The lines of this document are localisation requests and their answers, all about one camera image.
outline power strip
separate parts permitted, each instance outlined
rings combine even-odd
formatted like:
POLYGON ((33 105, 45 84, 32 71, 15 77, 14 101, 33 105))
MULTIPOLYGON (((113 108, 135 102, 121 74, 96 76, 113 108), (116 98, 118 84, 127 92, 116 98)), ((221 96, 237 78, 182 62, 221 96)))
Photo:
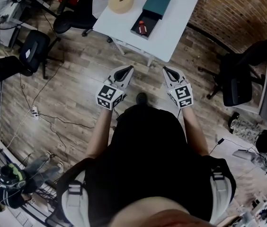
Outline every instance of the power strip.
POLYGON ((31 108, 31 113, 33 114, 35 120, 38 120, 39 119, 39 117, 38 117, 38 109, 37 109, 36 106, 33 106, 31 108))

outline jeans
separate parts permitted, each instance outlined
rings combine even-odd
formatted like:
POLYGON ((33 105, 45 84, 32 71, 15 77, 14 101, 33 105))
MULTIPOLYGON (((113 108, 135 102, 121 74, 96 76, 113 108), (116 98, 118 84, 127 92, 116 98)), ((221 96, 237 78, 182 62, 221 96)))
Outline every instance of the jeans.
POLYGON ((43 167, 43 165, 45 165, 47 160, 48 158, 46 156, 39 157, 24 168, 24 171, 32 177, 38 188, 41 187, 45 181, 53 178, 60 170, 58 166, 54 166, 40 173, 39 170, 43 167))

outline camouflage pants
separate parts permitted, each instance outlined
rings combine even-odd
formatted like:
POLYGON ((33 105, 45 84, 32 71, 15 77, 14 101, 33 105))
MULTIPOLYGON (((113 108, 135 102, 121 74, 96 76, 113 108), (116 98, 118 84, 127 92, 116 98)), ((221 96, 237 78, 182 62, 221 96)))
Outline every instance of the camouflage pants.
POLYGON ((233 120, 230 126, 233 129, 233 134, 240 137, 242 140, 256 145, 259 135, 263 132, 263 128, 257 124, 250 123, 244 120, 233 120))

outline beige tape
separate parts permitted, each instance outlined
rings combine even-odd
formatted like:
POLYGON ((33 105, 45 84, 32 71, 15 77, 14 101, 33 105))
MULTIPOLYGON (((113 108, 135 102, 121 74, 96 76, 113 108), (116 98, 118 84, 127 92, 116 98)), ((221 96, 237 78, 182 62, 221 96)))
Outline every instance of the beige tape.
POLYGON ((133 6, 134 0, 109 0, 108 7, 115 13, 126 13, 133 6))

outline white label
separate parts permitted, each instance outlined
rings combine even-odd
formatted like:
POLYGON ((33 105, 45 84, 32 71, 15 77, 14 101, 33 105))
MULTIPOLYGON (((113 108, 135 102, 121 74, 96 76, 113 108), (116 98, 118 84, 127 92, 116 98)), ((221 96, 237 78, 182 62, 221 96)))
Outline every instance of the white label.
POLYGON ((29 57, 29 55, 30 55, 30 50, 26 51, 25 53, 26 59, 29 57))

